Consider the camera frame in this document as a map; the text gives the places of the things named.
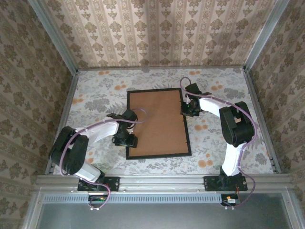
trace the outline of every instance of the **wire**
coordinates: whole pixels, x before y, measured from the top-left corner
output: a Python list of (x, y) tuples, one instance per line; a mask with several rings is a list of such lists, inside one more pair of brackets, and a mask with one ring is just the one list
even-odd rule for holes
[[(140, 111), (143, 111), (143, 112), (146, 114), (146, 118), (145, 118), (144, 120), (142, 120), (142, 121), (131, 121), (131, 120), (126, 120), (126, 119), (108, 119), (108, 120), (104, 120), (104, 121), (100, 121), (100, 122), (98, 122), (98, 123), (92, 124), (92, 125), (90, 125), (90, 126), (84, 128), (84, 129), (82, 129), (82, 130), (76, 132), (76, 133), (69, 139), (69, 141), (67, 142), (65, 148), (63, 149), (63, 152), (62, 152), (62, 155), (61, 155), (61, 160), (60, 160), (60, 162), (59, 162), (59, 173), (60, 173), (62, 176), (64, 176), (64, 177), (69, 175), (69, 174), (63, 172), (63, 169), (62, 169), (63, 160), (64, 160), (64, 158), (65, 158), (66, 152), (67, 152), (68, 147), (69, 147), (69, 145), (71, 144), (71, 142), (72, 142), (78, 135), (80, 135), (82, 132), (85, 132), (85, 131), (88, 131), (88, 130), (94, 128), (94, 127), (103, 125), (104, 123), (127, 122), (127, 123), (139, 124), (139, 123), (144, 123), (144, 122), (147, 121), (147, 119), (148, 119), (148, 113), (147, 113), (144, 109), (142, 109), (142, 108), (137, 108), (137, 109), (133, 109), (133, 110), (140, 110)], [(82, 177), (79, 177), (79, 178), (82, 179), (83, 181), (87, 182), (88, 184), (103, 186), (103, 187), (105, 187), (105, 188), (107, 189), (107, 192), (108, 192), (107, 198), (106, 198), (105, 202), (104, 202), (102, 205), (100, 205), (98, 208), (94, 208), (94, 207), (91, 205), (91, 201), (90, 201), (90, 205), (91, 205), (90, 207), (91, 207), (91, 208), (94, 208), (94, 209), (100, 209), (100, 208), (102, 208), (102, 207), (108, 202), (108, 200), (109, 200), (109, 198), (110, 198), (110, 194), (111, 194), (110, 188), (109, 188), (107, 185), (102, 184), (102, 183), (94, 183), (94, 182), (88, 181), (88, 180), (86, 180), (86, 179), (83, 179)]]
[(257, 126), (256, 126), (256, 123), (255, 123), (255, 121), (253, 120), (253, 118), (252, 118), (245, 110), (243, 110), (242, 108), (236, 106), (236, 105), (233, 104), (233, 103), (230, 103), (230, 102), (228, 102), (228, 101), (225, 101), (225, 100), (216, 98), (216, 97), (211, 96), (211, 95), (194, 94), (194, 93), (188, 92), (187, 90), (185, 90), (184, 87), (182, 87), (182, 80), (183, 80), (183, 79), (187, 79), (187, 80), (190, 82), (190, 84), (192, 83), (192, 81), (191, 81), (190, 78), (188, 78), (188, 77), (182, 77), (182, 78), (181, 78), (181, 80), (180, 80), (180, 87), (181, 87), (181, 89), (182, 89), (182, 91), (183, 91), (184, 93), (190, 94), (190, 95), (193, 95), (193, 96), (196, 96), (196, 97), (214, 99), (214, 100), (219, 101), (219, 102), (221, 102), (221, 103), (223, 103), (223, 104), (230, 105), (230, 106), (234, 107), (235, 109), (239, 110), (240, 112), (242, 112), (245, 116), (247, 116), (247, 118), (249, 118), (249, 120), (250, 120), (251, 123), (252, 123), (252, 126), (253, 126), (253, 128), (254, 128), (254, 136), (253, 136), (253, 138), (251, 139), (251, 141), (249, 141), (248, 143), (246, 143), (245, 145), (242, 146), (242, 148), (241, 148), (241, 150), (240, 150), (240, 155), (239, 155), (239, 158), (238, 158), (238, 162), (237, 162), (237, 168), (238, 168), (239, 172), (240, 172), (241, 174), (243, 174), (245, 177), (247, 177), (247, 178), (249, 178), (250, 180), (253, 181), (253, 187), (252, 187), (252, 189), (251, 189), (250, 194), (248, 195), (248, 197), (247, 197), (242, 203), (240, 203), (240, 204), (238, 204), (238, 205), (235, 205), (234, 207), (242, 206), (245, 202), (248, 201), (248, 199), (250, 198), (250, 196), (253, 194), (253, 192), (254, 192), (254, 190), (255, 190), (255, 180), (254, 180), (250, 175), (246, 174), (244, 171), (241, 170), (241, 168), (240, 168), (240, 163), (241, 163), (241, 160), (242, 160), (242, 155), (243, 155), (244, 149), (245, 149), (247, 146), (249, 146), (250, 144), (252, 144), (252, 143), (255, 141), (256, 137), (257, 137)]

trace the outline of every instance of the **wall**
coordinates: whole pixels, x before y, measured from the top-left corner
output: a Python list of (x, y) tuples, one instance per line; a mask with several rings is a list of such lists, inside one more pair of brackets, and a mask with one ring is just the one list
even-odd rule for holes
[(305, 0), (290, 0), (252, 70), (283, 172), (305, 209)]
[(78, 68), (243, 65), (275, 0), (43, 0)]
[(0, 0), (0, 228), (22, 224), (71, 83), (26, 0)]

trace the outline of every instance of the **floral tablecloth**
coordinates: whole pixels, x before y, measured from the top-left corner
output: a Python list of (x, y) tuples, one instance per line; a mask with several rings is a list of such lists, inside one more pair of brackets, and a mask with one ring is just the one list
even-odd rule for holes
[[(102, 120), (109, 113), (122, 114), (128, 90), (179, 87), (183, 76), (196, 82), (202, 92), (231, 102), (244, 101), (257, 123), (253, 104), (241, 68), (229, 69), (145, 69), (81, 71), (67, 125), (84, 127)], [(106, 174), (218, 174), (224, 162), (226, 142), (220, 120), (211, 113), (187, 117), (192, 156), (126, 160), (126, 149), (114, 146), (111, 136), (88, 148), (86, 160)], [(246, 173), (273, 173), (259, 129), (258, 138), (244, 152)]]

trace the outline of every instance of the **robotic arm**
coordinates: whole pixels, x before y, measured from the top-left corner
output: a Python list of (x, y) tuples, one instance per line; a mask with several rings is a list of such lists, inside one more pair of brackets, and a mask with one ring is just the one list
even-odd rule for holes
[[(104, 123), (102, 125), (96, 125), (87, 131), (81, 132), (71, 142), (71, 145), (66, 152), (62, 164), (63, 170), (65, 170), (69, 175), (77, 175), (78, 177), (90, 182), (103, 183), (105, 174), (98, 168), (85, 161), (87, 147), (111, 135), (113, 136), (112, 142), (116, 146), (136, 148), (138, 143), (137, 137), (131, 134), (134, 124), (120, 121), (106, 122), (106, 120), (112, 119), (136, 121), (138, 118), (134, 111), (127, 109), (122, 115), (113, 113), (109, 114), (104, 119)], [(64, 127), (59, 133), (53, 148), (50, 151), (50, 160), (59, 166), (63, 150), (68, 141), (76, 132), (83, 129), (84, 128), (73, 129), (69, 126)]]
[[(197, 84), (193, 83), (186, 88), (187, 92), (193, 94), (209, 95), (210, 93), (201, 93)], [(236, 108), (221, 103), (212, 98), (199, 98), (194, 95), (186, 95), (187, 101), (183, 102), (181, 113), (187, 116), (199, 116), (201, 111), (208, 111), (220, 117), (222, 133), (227, 142), (224, 163), (220, 168), (220, 175), (210, 182), (205, 182), (205, 188), (208, 191), (236, 190), (236, 185), (244, 185), (245, 178), (238, 168), (239, 158), (242, 147), (251, 141), (254, 136), (254, 128), (250, 119)], [(248, 114), (249, 109), (245, 102), (238, 102), (236, 106), (242, 108)]]

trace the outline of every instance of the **metal grille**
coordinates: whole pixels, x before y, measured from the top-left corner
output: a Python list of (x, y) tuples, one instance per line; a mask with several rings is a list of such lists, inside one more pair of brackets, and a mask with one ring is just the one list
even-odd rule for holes
[[(189, 204), (189, 203), (221, 203), (221, 194), (183, 194), (183, 195), (112, 195), (112, 204)], [(44, 204), (80, 204), (88, 203), (88, 194), (45, 195)]]

